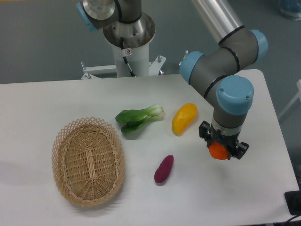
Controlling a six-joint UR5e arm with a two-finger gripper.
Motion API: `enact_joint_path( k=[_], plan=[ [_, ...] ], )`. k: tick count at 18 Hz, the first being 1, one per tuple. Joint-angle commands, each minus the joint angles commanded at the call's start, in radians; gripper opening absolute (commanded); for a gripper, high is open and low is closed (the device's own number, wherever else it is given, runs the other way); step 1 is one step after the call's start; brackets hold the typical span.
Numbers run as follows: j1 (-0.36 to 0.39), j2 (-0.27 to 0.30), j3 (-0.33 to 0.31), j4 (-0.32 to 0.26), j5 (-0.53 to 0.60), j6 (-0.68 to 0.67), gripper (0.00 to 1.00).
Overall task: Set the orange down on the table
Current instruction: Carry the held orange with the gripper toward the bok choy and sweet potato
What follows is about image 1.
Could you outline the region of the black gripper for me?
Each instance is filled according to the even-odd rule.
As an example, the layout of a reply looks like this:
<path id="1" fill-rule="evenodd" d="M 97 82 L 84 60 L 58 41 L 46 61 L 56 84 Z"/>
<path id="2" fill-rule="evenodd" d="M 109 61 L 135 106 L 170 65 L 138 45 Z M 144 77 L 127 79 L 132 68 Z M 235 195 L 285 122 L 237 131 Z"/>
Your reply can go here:
<path id="1" fill-rule="evenodd" d="M 207 147 L 214 142 L 226 147 L 227 152 L 229 153 L 228 160 L 232 157 L 240 160 L 249 148 L 249 144 L 238 141 L 240 132 L 231 136 L 223 135 L 219 130 L 211 128 L 211 125 L 207 121 L 203 121 L 198 130 L 199 137 L 207 142 Z"/>

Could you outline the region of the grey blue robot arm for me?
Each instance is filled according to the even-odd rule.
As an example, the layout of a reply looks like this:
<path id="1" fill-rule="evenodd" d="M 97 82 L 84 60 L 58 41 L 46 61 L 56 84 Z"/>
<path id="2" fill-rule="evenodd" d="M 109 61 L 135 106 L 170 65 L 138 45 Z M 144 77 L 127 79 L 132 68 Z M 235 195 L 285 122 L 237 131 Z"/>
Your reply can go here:
<path id="1" fill-rule="evenodd" d="M 180 75 L 214 109 L 211 123 L 202 122 L 199 135 L 211 147 L 220 144 L 227 158 L 240 159 L 249 145 L 238 136 L 252 105 L 254 88 L 238 72 L 262 58 L 268 42 L 258 30 L 247 30 L 225 0 L 195 0 L 219 49 L 210 55 L 194 51 L 180 64 Z M 118 77 L 150 75 L 147 48 L 155 34 L 153 20 L 139 0 L 80 0 L 76 8 L 91 31 L 103 30 L 114 50 Z"/>

